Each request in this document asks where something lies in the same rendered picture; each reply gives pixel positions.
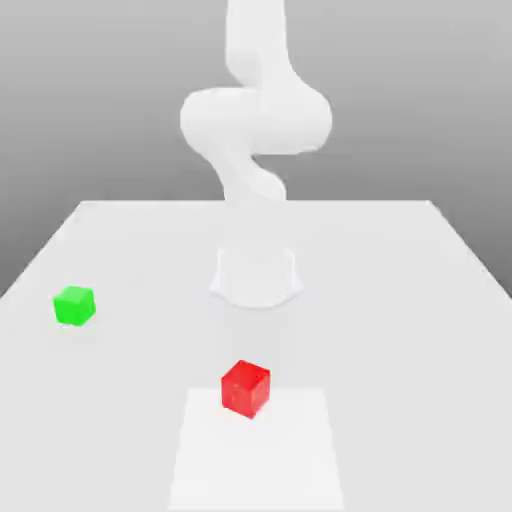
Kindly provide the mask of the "small red cube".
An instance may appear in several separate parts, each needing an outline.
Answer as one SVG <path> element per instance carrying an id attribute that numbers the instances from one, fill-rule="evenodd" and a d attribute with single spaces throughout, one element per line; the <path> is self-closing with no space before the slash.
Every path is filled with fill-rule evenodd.
<path id="1" fill-rule="evenodd" d="M 221 378 L 221 402 L 224 408 L 253 419 L 270 397 L 269 369 L 239 360 Z"/>

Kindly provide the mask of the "small green cube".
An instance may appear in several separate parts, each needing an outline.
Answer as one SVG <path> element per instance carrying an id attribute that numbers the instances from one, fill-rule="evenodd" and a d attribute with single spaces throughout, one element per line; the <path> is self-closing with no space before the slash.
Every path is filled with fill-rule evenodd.
<path id="1" fill-rule="evenodd" d="M 82 326 L 95 313 L 96 303 L 91 288 L 68 286 L 53 297 L 56 320 L 65 325 Z"/>

